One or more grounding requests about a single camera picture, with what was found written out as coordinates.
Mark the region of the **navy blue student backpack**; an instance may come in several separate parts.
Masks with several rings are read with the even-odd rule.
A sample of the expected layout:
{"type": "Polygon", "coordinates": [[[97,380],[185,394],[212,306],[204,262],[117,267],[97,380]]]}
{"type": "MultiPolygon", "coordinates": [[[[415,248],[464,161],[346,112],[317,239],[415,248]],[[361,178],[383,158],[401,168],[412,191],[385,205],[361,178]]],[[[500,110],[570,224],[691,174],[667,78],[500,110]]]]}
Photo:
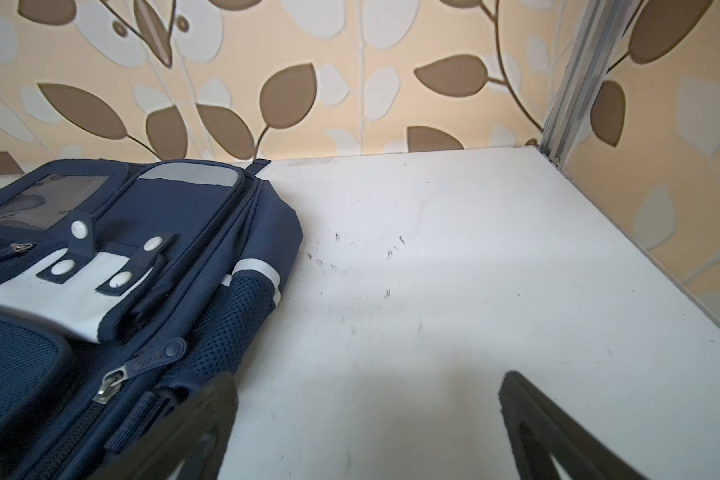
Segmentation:
{"type": "Polygon", "coordinates": [[[57,160],[0,189],[0,479],[82,479],[242,357],[303,239],[245,168],[57,160]]]}

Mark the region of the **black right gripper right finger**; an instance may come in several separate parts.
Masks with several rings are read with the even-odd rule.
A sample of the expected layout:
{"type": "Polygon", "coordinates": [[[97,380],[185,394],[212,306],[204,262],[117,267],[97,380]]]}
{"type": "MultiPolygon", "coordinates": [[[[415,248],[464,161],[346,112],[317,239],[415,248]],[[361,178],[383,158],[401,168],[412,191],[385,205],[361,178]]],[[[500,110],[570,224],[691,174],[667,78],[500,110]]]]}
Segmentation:
{"type": "Polygon", "coordinates": [[[498,393],[512,453],[522,479],[642,479],[518,371],[498,393]]]}

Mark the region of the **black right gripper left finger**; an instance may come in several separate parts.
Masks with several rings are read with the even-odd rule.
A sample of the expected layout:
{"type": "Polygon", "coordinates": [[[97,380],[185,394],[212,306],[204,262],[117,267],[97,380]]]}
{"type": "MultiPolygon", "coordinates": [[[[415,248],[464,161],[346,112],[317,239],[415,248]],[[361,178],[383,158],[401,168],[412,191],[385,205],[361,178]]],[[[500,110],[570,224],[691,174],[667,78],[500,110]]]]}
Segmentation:
{"type": "Polygon", "coordinates": [[[238,410],[234,376],[223,372],[93,479],[216,479],[238,410]]]}

